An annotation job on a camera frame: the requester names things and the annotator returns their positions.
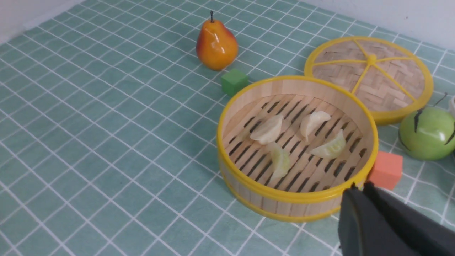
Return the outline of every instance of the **woven bamboo lid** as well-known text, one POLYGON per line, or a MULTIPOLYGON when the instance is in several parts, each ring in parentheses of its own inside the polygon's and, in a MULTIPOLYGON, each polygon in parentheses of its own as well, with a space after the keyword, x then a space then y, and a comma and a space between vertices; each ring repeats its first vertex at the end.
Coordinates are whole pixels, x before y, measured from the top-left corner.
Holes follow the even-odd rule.
POLYGON ((319 46, 304 71, 353 93, 377 125, 400 122, 424 107, 433 92, 433 78, 417 56, 371 37, 342 37, 319 46))

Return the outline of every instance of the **orange cube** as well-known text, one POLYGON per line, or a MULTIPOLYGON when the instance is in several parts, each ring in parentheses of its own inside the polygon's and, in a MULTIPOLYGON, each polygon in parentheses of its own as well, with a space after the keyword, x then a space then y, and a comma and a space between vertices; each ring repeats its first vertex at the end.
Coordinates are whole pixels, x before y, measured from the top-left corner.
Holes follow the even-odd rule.
POLYGON ((402 173, 402 156, 379 151, 368 180, 373 182, 375 186, 393 190, 398 184, 402 173))

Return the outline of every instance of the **apple stem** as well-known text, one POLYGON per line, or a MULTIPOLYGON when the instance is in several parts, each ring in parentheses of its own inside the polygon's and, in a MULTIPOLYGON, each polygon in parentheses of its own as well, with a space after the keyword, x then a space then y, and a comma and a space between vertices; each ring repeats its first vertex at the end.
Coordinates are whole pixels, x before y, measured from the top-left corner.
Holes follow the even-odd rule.
POLYGON ((443 96, 440 100, 438 100, 438 102, 436 102, 436 103, 433 105, 433 107, 436 107, 436 105, 438 105, 446 96, 447 96, 447 93, 444 93, 444 96, 443 96))

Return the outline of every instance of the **green cube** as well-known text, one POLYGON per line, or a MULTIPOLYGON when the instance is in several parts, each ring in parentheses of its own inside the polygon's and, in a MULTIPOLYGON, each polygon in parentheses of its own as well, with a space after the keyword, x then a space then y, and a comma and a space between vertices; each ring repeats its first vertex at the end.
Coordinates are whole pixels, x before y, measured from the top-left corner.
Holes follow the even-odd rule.
POLYGON ((247 85, 247 75, 235 68, 221 77, 221 88, 225 94, 231 97, 247 85))

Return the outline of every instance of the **bamboo steamer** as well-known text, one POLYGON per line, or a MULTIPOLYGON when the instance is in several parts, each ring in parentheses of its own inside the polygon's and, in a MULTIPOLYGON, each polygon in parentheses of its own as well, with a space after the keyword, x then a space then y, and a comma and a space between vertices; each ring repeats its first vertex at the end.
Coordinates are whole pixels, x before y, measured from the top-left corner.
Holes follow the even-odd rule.
POLYGON ((342 37, 322 44, 308 56, 304 73, 350 91, 377 125, 400 122, 425 107, 433 92, 431 73, 417 56, 373 37, 342 37))
POLYGON ((353 183, 362 186, 376 159, 378 133, 368 109, 343 88, 313 77, 282 76, 251 84, 228 102, 217 128, 217 147, 224 181, 240 202, 271 219, 306 222, 338 211, 343 191, 353 183), (306 142, 300 122, 320 110, 332 118, 306 142), (249 135, 277 114, 284 120, 276 142, 290 153, 291 169, 270 182, 270 155, 249 135), (338 158, 309 154, 340 129, 347 142, 338 158))

